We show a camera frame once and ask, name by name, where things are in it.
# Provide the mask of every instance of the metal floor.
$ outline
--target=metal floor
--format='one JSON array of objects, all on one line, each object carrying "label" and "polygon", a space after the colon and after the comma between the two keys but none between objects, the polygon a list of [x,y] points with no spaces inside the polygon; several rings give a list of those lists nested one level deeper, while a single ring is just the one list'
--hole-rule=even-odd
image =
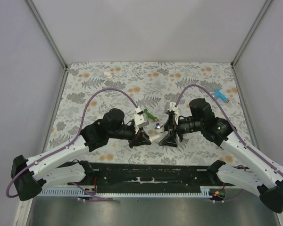
[{"label": "metal floor", "polygon": [[[228,198],[239,192],[228,189]],[[201,198],[115,198],[83,203],[69,197],[36,197],[26,226],[279,226],[275,213],[253,194],[212,204]]]}]

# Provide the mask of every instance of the metal frame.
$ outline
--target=metal frame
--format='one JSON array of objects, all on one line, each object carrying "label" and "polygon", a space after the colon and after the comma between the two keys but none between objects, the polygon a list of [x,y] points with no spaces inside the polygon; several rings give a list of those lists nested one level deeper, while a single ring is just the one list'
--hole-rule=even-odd
[{"label": "metal frame", "polygon": [[260,12],[258,13],[254,23],[250,27],[249,32],[247,33],[245,39],[243,40],[243,43],[241,44],[236,56],[234,57],[234,60],[232,62],[233,68],[236,66],[237,62],[239,61],[242,53],[244,52],[245,48],[247,47],[247,44],[249,43],[251,37],[254,35],[255,31],[257,30],[259,24],[261,23],[264,15],[267,13],[267,11],[270,9],[272,3],[274,0],[266,0],[265,3],[263,4]]},{"label": "metal frame", "polygon": [[32,0],[24,0],[24,2],[26,3],[26,5],[28,6],[28,8],[30,9],[32,15],[34,16],[38,26],[40,27],[42,33],[44,34],[46,40],[48,41],[49,45],[51,46],[52,50],[54,51],[59,63],[61,64],[61,66],[64,69],[67,69],[67,63],[64,60],[64,58],[62,57],[56,43],[54,42],[49,30],[47,29],[36,5],[34,4],[34,2]]},{"label": "metal frame", "polygon": [[65,84],[66,84],[66,81],[67,81],[67,77],[68,77],[68,71],[66,69],[64,69],[62,82],[61,82],[60,88],[58,90],[58,96],[56,98],[56,103],[55,103],[55,106],[54,106],[54,109],[53,109],[53,112],[52,112],[50,123],[48,125],[48,132],[47,132],[47,135],[44,139],[41,153],[46,151],[47,144],[49,142],[49,138],[50,138],[50,134],[51,134],[51,129],[52,129],[53,124],[55,122],[55,118],[56,118],[56,115],[57,115],[57,112],[58,112],[58,107],[60,105],[60,101],[61,101],[62,94],[63,94],[63,91],[64,91],[64,87],[65,87]]},{"label": "metal frame", "polygon": [[253,128],[253,123],[252,123],[253,121],[250,117],[249,108],[247,107],[247,104],[246,104],[245,99],[243,97],[243,93],[242,93],[242,90],[241,90],[241,86],[240,86],[239,79],[237,77],[235,68],[233,68],[233,77],[234,77],[236,87],[237,87],[237,90],[238,90],[238,95],[239,95],[239,98],[240,98],[240,101],[241,101],[241,107],[242,107],[242,110],[243,110],[246,126],[249,129],[251,142],[253,143],[253,145],[256,148],[260,149],[256,134],[255,134],[255,131],[254,131],[254,128]]},{"label": "metal frame", "polygon": [[[30,9],[30,11],[31,11],[32,15],[34,16],[38,26],[40,27],[40,29],[41,29],[42,33],[44,34],[46,40],[48,41],[49,45],[51,46],[52,50],[54,51],[59,63],[61,64],[61,66],[64,69],[63,78],[62,78],[61,86],[59,88],[59,92],[58,92],[58,96],[57,96],[57,99],[56,99],[53,114],[52,114],[52,117],[51,117],[51,120],[50,120],[48,133],[47,133],[47,136],[46,136],[46,138],[43,142],[42,152],[45,152],[46,147],[47,147],[47,143],[48,143],[49,138],[50,138],[50,131],[51,131],[51,128],[53,127],[53,124],[54,124],[54,121],[55,121],[55,118],[56,118],[59,103],[60,103],[60,100],[61,100],[61,97],[62,97],[62,94],[63,94],[63,90],[64,90],[64,86],[65,86],[65,83],[66,83],[66,80],[67,80],[67,76],[68,76],[67,63],[65,62],[63,56],[61,55],[55,41],[53,40],[48,28],[46,27],[46,25],[45,25],[40,13],[39,13],[37,7],[35,6],[33,0],[24,0],[24,2],[27,4],[28,8]],[[258,15],[256,17],[254,23],[252,24],[249,32],[247,33],[245,39],[243,40],[243,43],[241,44],[236,56],[234,57],[233,61],[231,62],[231,65],[232,65],[232,68],[233,68],[234,80],[236,82],[238,94],[239,94],[239,97],[240,97],[240,100],[241,100],[242,110],[243,110],[243,113],[244,113],[244,117],[245,117],[245,120],[246,120],[247,127],[248,127],[249,132],[250,132],[250,138],[252,140],[253,145],[257,148],[259,148],[258,141],[257,141],[256,135],[255,135],[254,128],[252,126],[253,123],[252,123],[252,119],[251,119],[250,114],[249,114],[248,106],[247,106],[247,104],[244,100],[243,92],[241,90],[240,83],[239,83],[239,79],[238,79],[236,71],[235,71],[235,66],[237,65],[241,55],[243,54],[245,48],[247,47],[250,39],[254,35],[255,31],[257,30],[258,26],[260,25],[262,19],[264,18],[267,11],[270,9],[273,2],[274,2],[274,0],[266,0],[265,1],[264,5],[262,6],[260,12],[258,13]],[[29,213],[29,210],[31,208],[31,205],[32,205],[32,200],[19,203],[13,226],[24,226],[24,225],[26,225],[26,222],[27,222],[27,219],[28,219],[28,213]],[[278,214],[278,218],[280,220],[281,225],[283,225],[283,213]]]}]

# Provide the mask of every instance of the orange flower pattern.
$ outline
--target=orange flower pattern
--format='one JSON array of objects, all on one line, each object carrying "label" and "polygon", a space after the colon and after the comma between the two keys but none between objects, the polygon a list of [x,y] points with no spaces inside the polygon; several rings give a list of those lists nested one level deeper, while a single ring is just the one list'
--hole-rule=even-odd
[{"label": "orange flower pattern", "polygon": [[[113,73],[108,81],[103,72]],[[96,91],[113,87],[128,93],[141,109],[148,111],[164,123],[166,102],[176,102],[181,91],[188,84],[197,83],[210,92],[220,88],[229,98],[229,103],[220,101],[239,133],[249,139],[241,104],[236,88],[233,71],[229,64],[213,63],[74,63],[69,68],[62,99],[50,135],[48,150],[67,142],[79,129],[84,107],[90,96]],[[189,102],[194,98],[205,98],[211,104],[217,117],[223,117],[218,107],[202,91],[191,88],[184,94],[180,105],[180,115],[191,114]],[[121,93],[109,91],[100,93],[89,104],[84,126],[93,123],[97,116],[111,108],[119,108],[126,114],[125,122],[133,118],[134,107]],[[155,122],[145,127],[149,136],[156,134]],[[140,164],[179,164],[210,165],[221,159],[229,164],[240,162],[225,150],[207,141],[200,133],[187,134],[178,148],[160,147],[157,142],[133,149],[125,140],[110,140],[108,144],[89,154],[78,156],[79,160],[92,162],[140,163]]]}]

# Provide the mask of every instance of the red wire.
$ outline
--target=red wire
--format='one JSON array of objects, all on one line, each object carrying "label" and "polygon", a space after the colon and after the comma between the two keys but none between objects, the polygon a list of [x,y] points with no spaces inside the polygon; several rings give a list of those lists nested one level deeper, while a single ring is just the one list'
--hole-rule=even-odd
[{"label": "red wire", "polygon": [[96,177],[94,178],[94,190],[95,190],[95,192],[97,192],[97,189],[96,189]]}]

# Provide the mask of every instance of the blue toy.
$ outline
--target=blue toy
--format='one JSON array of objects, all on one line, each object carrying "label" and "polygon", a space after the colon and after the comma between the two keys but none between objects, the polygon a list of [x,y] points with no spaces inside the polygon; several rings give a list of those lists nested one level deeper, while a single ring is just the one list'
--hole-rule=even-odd
[{"label": "blue toy", "polygon": [[218,100],[218,98],[221,98],[224,102],[228,103],[229,100],[220,92],[220,89],[217,88],[215,90],[214,96],[216,98],[216,100]]}]

